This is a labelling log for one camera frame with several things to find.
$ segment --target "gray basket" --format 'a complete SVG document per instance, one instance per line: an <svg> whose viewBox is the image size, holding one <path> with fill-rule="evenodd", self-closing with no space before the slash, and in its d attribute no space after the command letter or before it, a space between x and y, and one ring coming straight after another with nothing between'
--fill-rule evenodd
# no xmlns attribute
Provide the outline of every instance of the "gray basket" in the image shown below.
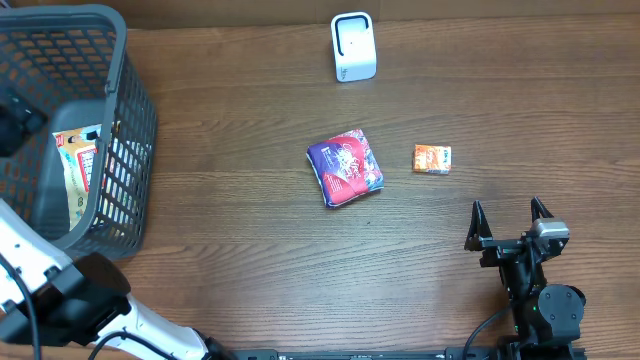
<svg viewBox="0 0 640 360"><path fill-rule="evenodd" d="M12 158L0 158L0 196L70 256L115 259L142 246L157 121L126 37L122 17L101 5L0 12L0 91L11 89L51 119ZM69 231L62 164L49 150L52 131L79 127L60 115L73 111L91 113L102 128L87 207Z"/></svg>

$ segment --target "black cable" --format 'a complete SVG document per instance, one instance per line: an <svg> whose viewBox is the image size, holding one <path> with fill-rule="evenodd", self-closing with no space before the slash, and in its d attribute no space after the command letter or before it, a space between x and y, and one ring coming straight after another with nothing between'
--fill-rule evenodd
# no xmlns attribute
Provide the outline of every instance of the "black cable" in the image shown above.
<svg viewBox="0 0 640 360"><path fill-rule="evenodd" d="M35 360L42 359L42 348L40 348L40 335L38 334L38 321L36 318L36 307L33 306L33 300L31 299L31 292L27 285L22 281L22 277L16 271L16 269L11 266L9 261L0 254L0 265L7 271L9 276L13 278L13 281L16 282L22 296L24 297L24 302L27 305L27 311L29 312L29 324L31 327L31 342L33 345L33 358Z"/></svg>
<svg viewBox="0 0 640 360"><path fill-rule="evenodd" d="M149 350L153 351L154 353L156 353L158 356L161 356L165 359L168 360L176 360L176 358L174 358L173 356L165 353L164 351L158 349L155 345L151 344L150 342L148 342L147 340L138 337L136 335L133 334L129 334L128 332L125 331L116 331L114 333L111 333L107 336L105 336L102 340L100 340L100 342L98 344L96 344L96 347L93 348L93 351L91 352L91 355L89 355L89 359L88 360L95 360L96 356L98 355L98 352L100 350L102 350L102 348L106 345L106 343L115 338L115 337L121 337L123 339L129 339L129 340L133 340L135 342L137 342L140 345L145 346L146 348L148 348Z"/></svg>
<svg viewBox="0 0 640 360"><path fill-rule="evenodd" d="M469 338L467 339L467 342L464 344L464 349L462 350L462 360L467 360L467 354L469 353L469 349L471 348L471 344L473 343L473 340L476 338L476 336L478 336L478 334L482 330L484 330L484 328L486 328L487 326L491 325L491 323L493 323L494 321L496 321L499 318L501 318L502 316L504 316L504 314L506 314L514 306L522 304L525 301L527 301L527 298L531 294L531 291L533 291L533 286L534 286L534 283L536 281L536 259L535 259L535 255L533 254L533 244L532 244L531 240L527 241L527 252L529 253L529 261L530 261L530 266L531 266L531 272L529 274L529 285L527 286L527 292L525 293L524 297L522 299L520 299L519 301L510 303L504 309L502 309L502 310L496 312L495 314L491 315L490 318L485 320L482 324L480 324L480 326L478 326L471 333L471 336L469 336Z"/></svg>

